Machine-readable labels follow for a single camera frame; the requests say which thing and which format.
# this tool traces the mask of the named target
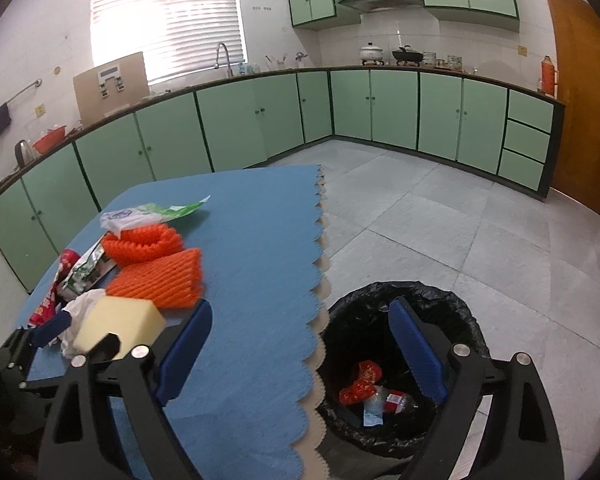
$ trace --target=light from window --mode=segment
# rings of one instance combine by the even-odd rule
[[[239,0],[93,0],[91,6],[94,65],[142,51],[149,84],[213,67],[219,41],[231,63],[246,61]]]

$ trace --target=tiled floor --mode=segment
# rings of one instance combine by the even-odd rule
[[[385,280],[454,291],[492,356],[508,360],[523,350],[533,357],[566,479],[576,479],[600,442],[600,217],[553,190],[541,203],[428,160],[340,140],[276,164],[324,168],[328,302]],[[488,402],[480,407],[488,409]],[[455,478],[462,476],[458,470]]]

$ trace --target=yellow sponge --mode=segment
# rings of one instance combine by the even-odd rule
[[[120,338],[120,352],[114,359],[122,359],[136,345],[153,344],[165,324],[151,300],[104,296],[82,323],[74,346],[84,354],[107,333],[116,334]]]

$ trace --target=plastic bag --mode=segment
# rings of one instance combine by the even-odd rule
[[[438,325],[452,344],[465,343],[489,356],[480,327],[466,303],[452,292],[420,282],[371,283],[353,291],[330,310],[331,321],[322,334],[326,357],[318,373],[326,394],[318,407],[330,431],[358,449],[386,458],[413,456],[436,416],[436,407],[424,397],[389,329],[388,305],[403,296],[426,323]],[[381,386],[410,394],[417,409],[384,414],[384,424],[364,428],[363,406],[342,406],[338,393],[350,384],[357,362],[371,359],[382,367]]]
[[[110,213],[103,213],[100,216],[100,227],[111,231],[120,238],[120,232],[126,229],[134,229],[151,224],[162,224],[191,214],[210,198],[211,195],[203,198],[200,202],[190,205],[161,207],[157,204],[144,204]]]

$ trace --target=trash can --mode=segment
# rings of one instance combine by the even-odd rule
[[[389,304],[400,296],[421,320],[439,326],[452,344],[464,343],[490,356],[478,322],[452,292],[421,282],[379,282],[339,299],[322,334],[326,357],[318,370],[326,390],[318,412],[328,430],[319,450],[334,479],[372,480],[388,472],[398,474],[421,446],[436,416],[434,403],[420,393],[389,329]],[[397,415],[385,413],[381,426],[364,427],[362,403],[343,406],[338,394],[355,378],[356,364],[365,360],[382,368],[379,385],[410,394],[416,408]]]

